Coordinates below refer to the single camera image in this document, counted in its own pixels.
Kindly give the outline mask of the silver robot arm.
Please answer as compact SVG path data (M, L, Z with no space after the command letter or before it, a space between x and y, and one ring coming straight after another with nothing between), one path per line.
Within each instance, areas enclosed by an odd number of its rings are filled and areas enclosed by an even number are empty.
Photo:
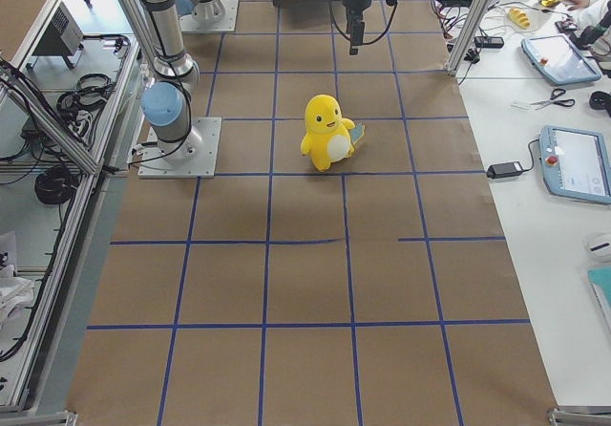
M122 8L130 24L137 25L137 40L145 44L148 39L151 44L149 63L156 73L156 82L144 89L140 103L155 134L155 151L150 158L132 161L128 166L138 165L138 173L147 178L212 177L221 118L193 117L192 94L199 83L199 66L185 50L177 0L139 0L142 14L130 11L132 0L126 1ZM202 0L188 1L194 8ZM358 54L359 47L375 41L363 41L363 12L371 1L343 0L350 54ZM349 158L354 153L354 141L364 132L364 127L343 117L338 101L328 95L314 96L308 102L305 127L300 150L318 171Z

